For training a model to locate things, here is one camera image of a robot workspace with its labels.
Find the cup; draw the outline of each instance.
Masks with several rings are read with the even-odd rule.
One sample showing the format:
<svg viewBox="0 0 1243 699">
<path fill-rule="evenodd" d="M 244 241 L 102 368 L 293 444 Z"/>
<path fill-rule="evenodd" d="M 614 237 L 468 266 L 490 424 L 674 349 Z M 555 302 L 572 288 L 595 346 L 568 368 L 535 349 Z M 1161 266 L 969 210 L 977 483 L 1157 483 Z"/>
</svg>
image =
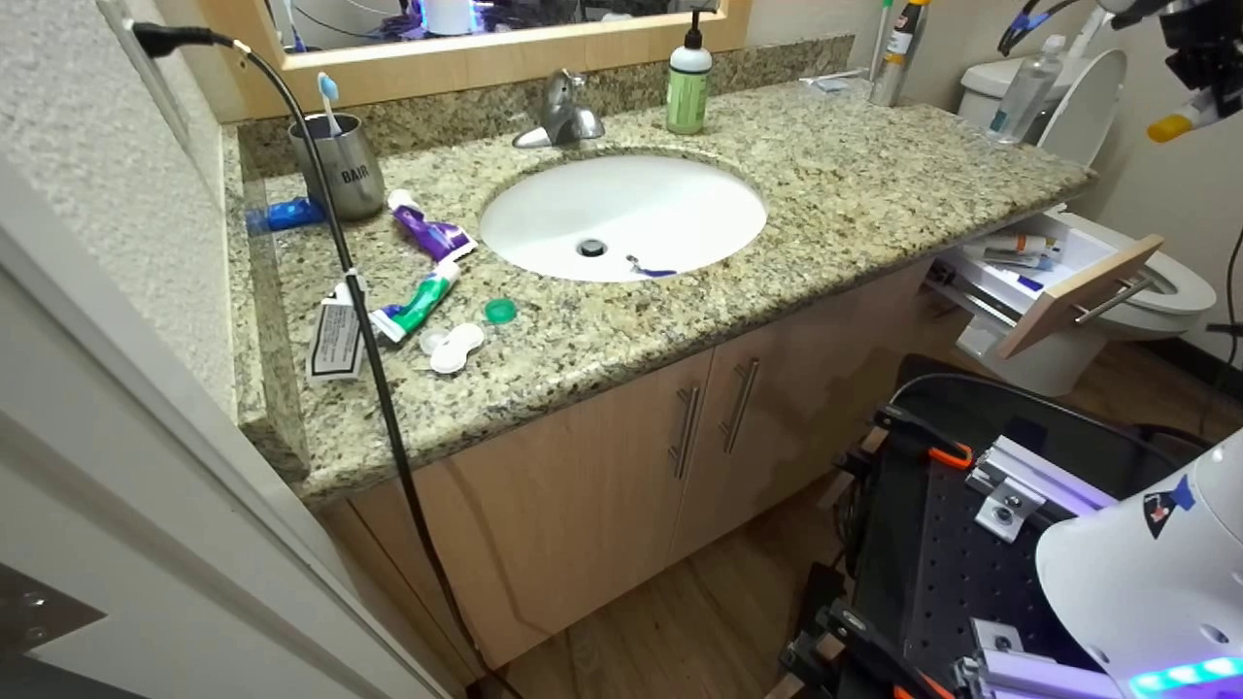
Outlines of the cup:
<svg viewBox="0 0 1243 699">
<path fill-rule="evenodd" d="M 379 180 L 375 156 L 365 149 L 358 118 L 336 118 L 336 125 L 340 132 L 328 129 L 324 113 L 305 118 L 309 144 L 319 149 L 319 160 L 324 170 L 324 192 L 340 222 L 374 218 L 375 210 L 385 210 L 385 180 Z M 309 201 L 324 210 L 323 192 L 313 186 L 319 180 L 309 166 L 304 129 L 292 125 L 288 140 L 305 180 Z"/>
</svg>

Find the granite countertop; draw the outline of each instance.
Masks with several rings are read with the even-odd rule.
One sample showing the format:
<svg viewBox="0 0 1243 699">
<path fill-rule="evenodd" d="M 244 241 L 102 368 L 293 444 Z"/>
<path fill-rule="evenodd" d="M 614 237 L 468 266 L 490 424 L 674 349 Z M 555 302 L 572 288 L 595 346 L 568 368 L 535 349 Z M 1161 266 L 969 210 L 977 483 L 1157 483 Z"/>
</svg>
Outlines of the granite countertop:
<svg viewBox="0 0 1243 699">
<path fill-rule="evenodd" d="M 666 138 L 661 113 L 609 118 L 596 151 L 671 151 L 741 175 L 767 206 L 767 230 L 704 271 L 640 284 L 568 284 L 506 266 L 485 246 L 431 318 L 445 330 L 513 294 L 519 318 L 468 356 L 460 377 L 433 377 L 416 346 L 385 356 L 416 468 L 595 396 L 635 372 L 759 327 L 800 302 L 894 271 L 1086 182 L 1086 170 L 1031 149 L 994 149 L 952 113 L 867 108 L 802 85 L 712 100 L 705 138 Z M 385 156 L 387 186 L 416 192 L 437 222 L 476 224 L 485 201 L 525 170 L 564 160 L 517 151 L 507 138 Z M 368 299 L 407 299 L 431 266 L 387 218 L 350 224 Z M 319 299 L 333 288 L 324 233 L 274 241 L 274 271 L 293 356 L 305 356 Z M 392 478 L 368 382 L 297 384 L 309 478 L 305 507 L 365 494 Z"/>
</svg>

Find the small container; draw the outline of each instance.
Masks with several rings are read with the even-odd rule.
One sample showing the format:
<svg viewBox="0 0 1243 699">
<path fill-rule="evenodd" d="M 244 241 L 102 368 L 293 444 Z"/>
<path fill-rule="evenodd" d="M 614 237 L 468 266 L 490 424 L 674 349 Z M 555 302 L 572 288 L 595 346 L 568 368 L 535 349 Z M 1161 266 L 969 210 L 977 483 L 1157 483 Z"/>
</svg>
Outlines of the small container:
<svg viewBox="0 0 1243 699">
<path fill-rule="evenodd" d="M 340 125 L 340 132 L 328 129 L 324 113 L 309 113 L 305 118 L 309 140 L 313 140 L 323 170 L 324 170 L 324 186 L 333 193 L 333 210 L 336 210 L 340 222 L 374 218 L 374 214 L 385 210 L 379 166 L 375 166 L 374 151 L 359 140 L 359 125 L 352 118 L 336 118 L 336 125 Z M 309 162 L 304 129 L 292 125 L 288 140 L 292 140 L 293 162 L 297 162 L 297 170 L 305 180 L 309 201 L 319 210 L 324 210 L 324 201 L 323 201 L 323 193 L 313 186 L 313 162 Z"/>
<path fill-rule="evenodd" d="M 253 214 L 248 222 L 253 233 L 278 233 L 278 230 L 304 230 L 304 224 L 323 224 L 323 210 L 305 197 L 274 201 Z"/>
</svg>

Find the sink drain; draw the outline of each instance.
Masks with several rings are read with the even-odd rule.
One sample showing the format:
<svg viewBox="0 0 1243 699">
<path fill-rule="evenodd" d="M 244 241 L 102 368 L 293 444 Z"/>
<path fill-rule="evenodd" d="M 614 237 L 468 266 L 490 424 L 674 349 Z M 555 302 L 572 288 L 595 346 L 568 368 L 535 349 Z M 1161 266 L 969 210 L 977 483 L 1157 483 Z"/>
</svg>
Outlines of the sink drain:
<svg viewBox="0 0 1243 699">
<path fill-rule="evenodd" d="M 609 254 L 607 241 L 596 241 L 596 237 L 582 237 L 582 241 L 578 241 L 578 255 L 601 255 L 601 254 Z"/>
</svg>

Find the cabinet door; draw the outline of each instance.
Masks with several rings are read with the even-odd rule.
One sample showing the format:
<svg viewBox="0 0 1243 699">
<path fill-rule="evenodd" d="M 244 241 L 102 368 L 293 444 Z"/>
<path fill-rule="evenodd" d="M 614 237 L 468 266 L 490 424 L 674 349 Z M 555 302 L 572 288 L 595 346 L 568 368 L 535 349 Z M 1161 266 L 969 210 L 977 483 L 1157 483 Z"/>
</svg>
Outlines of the cabinet door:
<svg viewBox="0 0 1243 699">
<path fill-rule="evenodd" d="M 666 532 L 704 377 L 689 356 L 416 474 L 490 663 L 674 563 Z"/>
<path fill-rule="evenodd" d="M 919 271 L 868 280 L 715 352 L 712 377 L 722 390 L 712 390 L 734 391 L 717 451 L 722 474 L 744 483 L 744 494 L 731 494 L 744 508 L 741 521 L 829 474 L 862 441 L 889 390 L 872 382 L 872 367 L 895 367 L 917 280 Z"/>
<path fill-rule="evenodd" d="M 696 456 L 686 461 L 674 545 L 682 557 L 734 532 L 754 512 L 754 474 L 731 460 L 767 368 L 767 330 L 712 349 L 705 390 L 700 399 Z"/>
</svg>

